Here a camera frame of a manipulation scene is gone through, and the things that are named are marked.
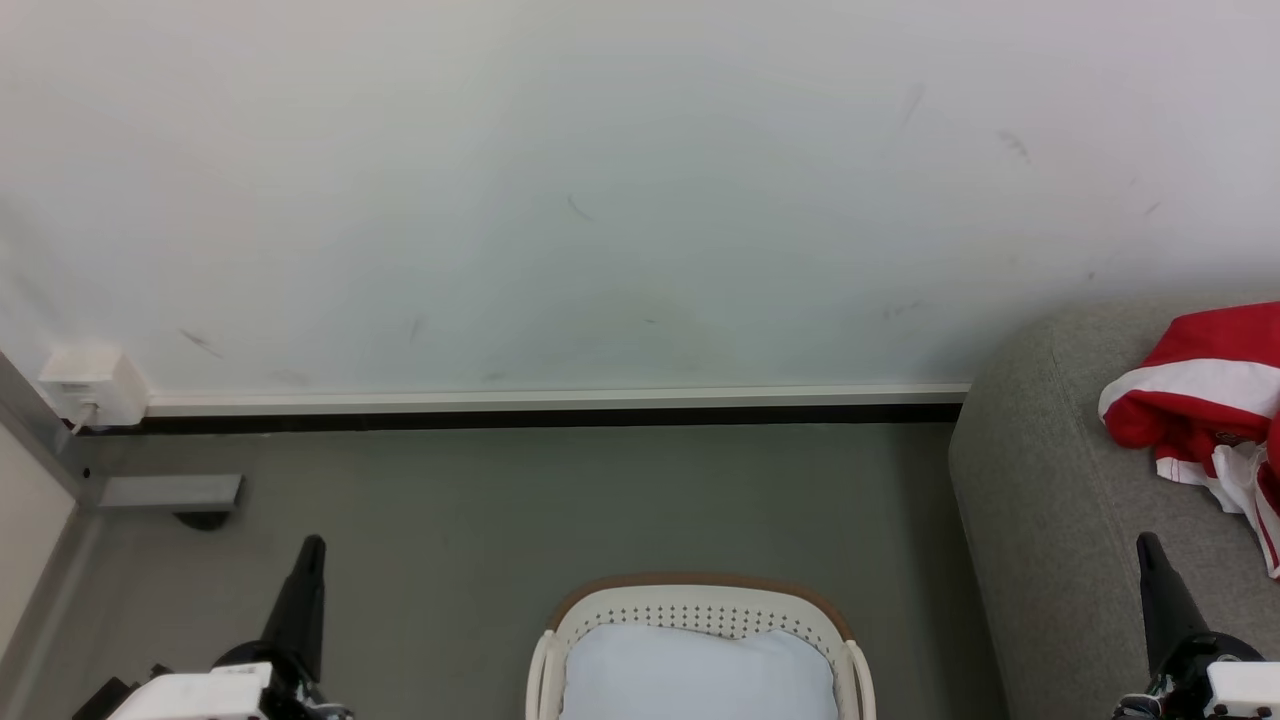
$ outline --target gray floor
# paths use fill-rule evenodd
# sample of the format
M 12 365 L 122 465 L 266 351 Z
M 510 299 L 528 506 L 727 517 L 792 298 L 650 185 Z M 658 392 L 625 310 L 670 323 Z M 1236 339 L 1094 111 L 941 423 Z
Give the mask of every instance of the gray floor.
M 65 719 L 106 678 L 205 670 L 251 639 L 302 538 L 329 543 L 323 687 L 365 720 L 518 719 L 575 585 L 641 570 L 778 578 L 832 600 L 881 717 L 998 719 L 946 471 L 950 425 L 751 425 L 93 441 L 115 473 L 243 471 L 202 534 L 108 520 L 36 684 Z

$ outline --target power cord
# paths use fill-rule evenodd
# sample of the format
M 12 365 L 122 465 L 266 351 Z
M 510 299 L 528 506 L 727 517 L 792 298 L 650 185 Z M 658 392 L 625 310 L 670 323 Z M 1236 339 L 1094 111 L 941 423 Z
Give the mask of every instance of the power cord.
M 90 420 L 97 416 L 97 402 L 86 402 L 84 405 L 81 406 L 81 410 L 82 413 L 79 420 L 72 428 L 73 436 L 79 434 L 79 432 L 84 428 L 84 425 L 87 425 Z

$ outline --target baseboard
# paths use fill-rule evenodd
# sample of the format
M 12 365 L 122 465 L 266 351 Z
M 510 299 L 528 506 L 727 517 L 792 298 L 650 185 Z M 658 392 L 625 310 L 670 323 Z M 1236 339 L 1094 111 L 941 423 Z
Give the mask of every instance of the baseboard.
M 310 396 L 160 401 L 132 428 L 82 436 L 457 428 L 947 423 L 966 386 L 837 386 L 627 392 Z
M 684 407 L 800 407 L 963 402 L 968 383 L 895 386 L 716 387 L 419 392 L 388 395 L 243 395 L 152 397 L 148 418 L 346 415 L 380 413 L 502 413 Z

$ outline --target white plastic basket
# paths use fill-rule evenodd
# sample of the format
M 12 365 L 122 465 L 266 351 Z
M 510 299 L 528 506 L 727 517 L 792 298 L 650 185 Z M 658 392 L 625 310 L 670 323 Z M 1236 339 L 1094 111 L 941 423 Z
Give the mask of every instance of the white plastic basket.
M 557 720 L 564 700 L 564 662 L 591 628 L 643 624 L 745 638 L 786 630 L 831 664 L 840 720 L 876 720 L 867 657 L 840 612 L 800 587 L 737 575 L 648 574 L 589 583 L 557 610 L 534 648 L 525 688 L 526 720 Z

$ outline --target black caster wheel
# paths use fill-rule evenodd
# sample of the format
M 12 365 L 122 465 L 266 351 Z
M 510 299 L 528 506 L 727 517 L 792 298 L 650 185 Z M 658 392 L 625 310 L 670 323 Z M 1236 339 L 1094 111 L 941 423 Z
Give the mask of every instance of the black caster wheel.
M 227 519 L 232 516 L 232 512 L 230 510 L 221 510 L 216 512 L 174 512 L 173 516 L 177 518 L 179 523 L 193 530 L 211 533 L 225 525 Z

